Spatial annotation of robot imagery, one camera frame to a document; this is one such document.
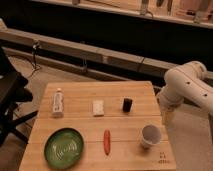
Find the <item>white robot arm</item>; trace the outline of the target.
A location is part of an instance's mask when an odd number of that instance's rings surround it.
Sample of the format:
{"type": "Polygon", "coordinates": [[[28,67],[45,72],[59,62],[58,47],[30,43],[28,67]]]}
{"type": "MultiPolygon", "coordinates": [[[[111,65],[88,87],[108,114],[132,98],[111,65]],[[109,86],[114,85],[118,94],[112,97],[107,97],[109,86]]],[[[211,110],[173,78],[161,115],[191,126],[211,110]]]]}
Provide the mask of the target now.
{"type": "Polygon", "coordinates": [[[192,101],[213,118],[213,87],[204,82],[206,75],[207,69],[199,61],[175,66],[165,73],[165,85],[156,95],[164,125],[171,122],[173,111],[184,99],[192,101]]]}

